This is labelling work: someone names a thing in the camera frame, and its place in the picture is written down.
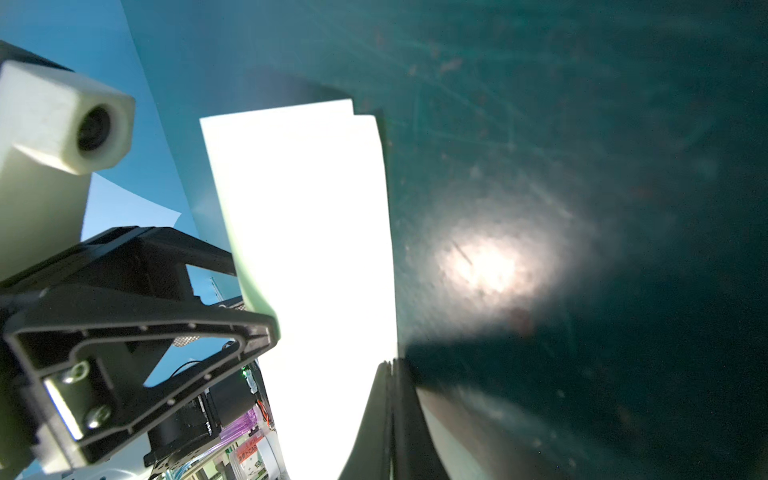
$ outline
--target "hex bolt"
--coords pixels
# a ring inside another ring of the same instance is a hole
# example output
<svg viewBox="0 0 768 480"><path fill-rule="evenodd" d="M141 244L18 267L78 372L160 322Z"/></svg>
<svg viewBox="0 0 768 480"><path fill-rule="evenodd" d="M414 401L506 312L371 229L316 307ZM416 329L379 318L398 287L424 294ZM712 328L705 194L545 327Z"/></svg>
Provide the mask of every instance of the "hex bolt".
<svg viewBox="0 0 768 480"><path fill-rule="evenodd" d="M77 383L88 376L91 372L91 364L87 360L75 363L72 368L64 372L61 381L67 384Z"/></svg>
<svg viewBox="0 0 768 480"><path fill-rule="evenodd" d="M112 416L112 409L109 405L100 405L88 410L85 414L85 425L91 430L102 427L109 417Z"/></svg>

